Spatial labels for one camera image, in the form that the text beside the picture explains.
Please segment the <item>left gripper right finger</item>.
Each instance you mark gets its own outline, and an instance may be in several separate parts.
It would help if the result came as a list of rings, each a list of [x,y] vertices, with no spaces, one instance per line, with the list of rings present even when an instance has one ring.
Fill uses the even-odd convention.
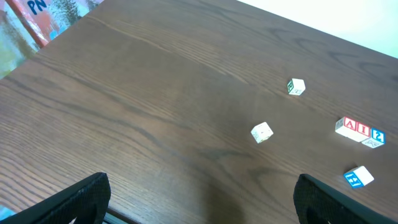
[[[294,188],[300,224],[397,224],[308,174]]]

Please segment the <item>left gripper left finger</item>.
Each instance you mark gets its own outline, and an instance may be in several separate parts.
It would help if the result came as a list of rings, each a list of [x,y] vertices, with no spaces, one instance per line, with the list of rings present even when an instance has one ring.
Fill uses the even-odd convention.
[[[2,224],[101,224],[111,188],[107,174],[97,172],[57,194],[1,221]]]

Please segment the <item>red letter A block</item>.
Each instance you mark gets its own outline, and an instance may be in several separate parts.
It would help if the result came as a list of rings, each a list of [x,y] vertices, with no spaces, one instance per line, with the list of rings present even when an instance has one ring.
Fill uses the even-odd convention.
[[[335,124],[335,132],[345,136],[353,137],[356,134],[357,121],[344,116],[339,119]]]

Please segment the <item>red letter I block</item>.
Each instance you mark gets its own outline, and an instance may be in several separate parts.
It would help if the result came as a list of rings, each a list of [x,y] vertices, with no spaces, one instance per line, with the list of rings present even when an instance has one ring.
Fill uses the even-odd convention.
[[[369,126],[366,126],[362,123],[357,122],[355,130],[350,130],[347,134],[347,137],[356,141],[356,142],[362,142],[368,138],[371,137],[371,128]]]

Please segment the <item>blue number 2 block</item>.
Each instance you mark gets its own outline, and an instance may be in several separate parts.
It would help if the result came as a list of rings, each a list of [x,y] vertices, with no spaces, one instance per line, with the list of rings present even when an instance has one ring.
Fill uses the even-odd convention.
[[[383,146],[386,143],[386,134],[376,128],[371,128],[370,137],[361,142],[372,149]]]

